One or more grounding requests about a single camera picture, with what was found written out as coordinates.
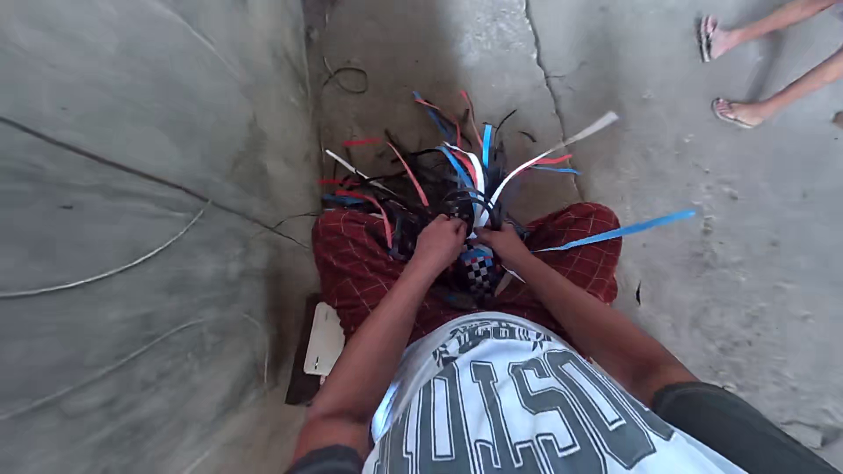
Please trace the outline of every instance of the hand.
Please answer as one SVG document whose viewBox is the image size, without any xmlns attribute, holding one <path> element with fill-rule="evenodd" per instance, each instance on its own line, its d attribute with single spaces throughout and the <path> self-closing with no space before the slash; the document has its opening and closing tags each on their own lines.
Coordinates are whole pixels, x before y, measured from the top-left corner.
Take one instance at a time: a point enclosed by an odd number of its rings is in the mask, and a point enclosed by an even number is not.
<svg viewBox="0 0 843 474">
<path fill-rule="evenodd" d="M 491 229 L 475 229 L 475 234 L 475 241 L 489 245 L 495 255 L 501 257 L 503 265 L 511 270 L 533 257 L 510 223 L 504 223 L 498 232 Z"/>
<path fill-rule="evenodd" d="M 408 267 L 421 268 L 429 276 L 437 277 L 457 259 L 464 242 L 465 222 L 439 214 L 419 234 Z"/>
</svg>

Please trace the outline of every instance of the red plaid shorts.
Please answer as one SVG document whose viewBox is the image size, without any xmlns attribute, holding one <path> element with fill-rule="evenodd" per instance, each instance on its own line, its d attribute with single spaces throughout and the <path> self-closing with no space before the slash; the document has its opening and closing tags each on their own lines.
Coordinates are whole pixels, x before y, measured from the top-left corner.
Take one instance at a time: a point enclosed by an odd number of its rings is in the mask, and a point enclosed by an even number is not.
<svg viewBox="0 0 843 474">
<path fill-rule="evenodd" d="M 526 227 L 530 235 L 525 244 L 531 250 L 539 250 L 618 229 L 620 224 L 608 207 L 580 202 L 538 218 Z M 378 240 L 384 241 L 384 223 L 366 213 L 328 210 L 314 224 L 314 259 L 319 269 L 322 299 L 336 310 L 346 337 L 360 327 L 404 269 L 405 263 L 390 258 Z M 577 286 L 609 304 L 618 294 L 615 269 L 620 245 L 619 237 L 536 255 Z M 568 339 L 559 323 L 518 280 L 510 282 L 491 307 L 483 310 L 521 316 Z M 476 311 L 456 310 L 428 293 L 416 315 L 410 342 L 454 318 Z"/>
</svg>

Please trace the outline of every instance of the leg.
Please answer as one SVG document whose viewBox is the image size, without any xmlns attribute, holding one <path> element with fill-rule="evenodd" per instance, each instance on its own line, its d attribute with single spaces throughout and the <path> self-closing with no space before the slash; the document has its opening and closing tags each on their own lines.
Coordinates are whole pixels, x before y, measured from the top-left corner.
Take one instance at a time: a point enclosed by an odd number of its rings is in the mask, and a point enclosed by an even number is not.
<svg viewBox="0 0 843 474">
<path fill-rule="evenodd" d="M 760 38 L 767 33 L 781 30 L 813 17 L 839 0 L 794 0 L 777 9 L 770 16 L 735 30 L 717 28 L 717 19 L 706 17 L 705 29 L 711 35 L 711 59 L 746 41 Z"/>
<path fill-rule="evenodd" d="M 822 89 L 840 78 L 843 78 L 843 48 L 767 100 L 753 104 L 719 100 L 715 107 L 726 117 L 738 118 L 740 121 L 755 126 L 795 100 Z"/>
<path fill-rule="evenodd" d="M 527 227 L 531 231 L 525 242 L 527 247 L 540 250 L 618 229 L 620 222 L 608 207 L 580 202 L 544 216 Z M 615 269 L 620 259 L 620 246 L 621 239 L 618 238 L 536 255 L 580 288 L 610 304 L 618 294 Z M 550 312 L 526 285 L 517 280 L 498 295 L 493 309 L 537 322 L 567 339 L 565 331 Z"/>
<path fill-rule="evenodd" d="M 404 262 L 387 254 L 384 241 L 383 222 L 366 213 L 329 210 L 314 224 L 314 260 L 322 299 L 336 310 L 346 337 L 357 330 L 404 270 Z M 410 342 L 466 312 L 428 293 Z"/>
</svg>

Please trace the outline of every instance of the foot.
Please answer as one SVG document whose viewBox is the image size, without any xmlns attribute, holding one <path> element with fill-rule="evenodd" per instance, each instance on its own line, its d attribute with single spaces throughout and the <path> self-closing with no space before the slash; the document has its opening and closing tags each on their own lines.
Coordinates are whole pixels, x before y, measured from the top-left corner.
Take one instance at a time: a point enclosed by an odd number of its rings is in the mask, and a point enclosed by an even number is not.
<svg viewBox="0 0 843 474">
<path fill-rule="evenodd" d="M 717 19 L 711 15 L 703 21 L 703 29 L 711 37 L 711 59 L 719 58 L 738 45 L 737 35 L 733 31 L 717 28 Z"/>
<path fill-rule="evenodd" d="M 767 118 L 760 110 L 759 104 L 742 104 L 718 99 L 714 104 L 714 109 L 721 116 L 747 128 L 757 127 Z"/>
</svg>

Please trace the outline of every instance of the concrete floor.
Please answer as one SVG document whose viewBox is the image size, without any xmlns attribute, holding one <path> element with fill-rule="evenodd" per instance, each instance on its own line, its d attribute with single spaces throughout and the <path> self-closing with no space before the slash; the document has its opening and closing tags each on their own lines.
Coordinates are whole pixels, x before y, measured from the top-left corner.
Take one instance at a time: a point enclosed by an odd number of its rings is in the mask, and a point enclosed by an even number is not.
<svg viewBox="0 0 843 474">
<path fill-rule="evenodd" d="M 579 131 L 607 110 L 623 121 L 579 143 L 584 176 L 526 175 L 513 213 L 523 219 L 579 199 L 611 206 L 623 224 L 695 206 L 704 218 L 625 240 L 615 303 L 703 380 L 726 386 L 843 467 L 843 83 L 753 131 L 717 121 L 710 103 L 765 97 L 840 47 L 843 23 L 822 14 L 699 61 L 695 17 L 759 19 L 759 0 L 365 0 L 305 3 L 314 103 L 322 143 L 380 136 L 437 141 L 411 91 L 497 123 L 517 108 L 505 139 L 511 166 Z M 328 83 L 333 67 L 368 72 L 368 92 Z M 531 132 L 533 145 L 517 130 Z M 375 173 L 377 149 L 353 150 Z M 634 299 L 641 285 L 641 304 Z"/>
</svg>

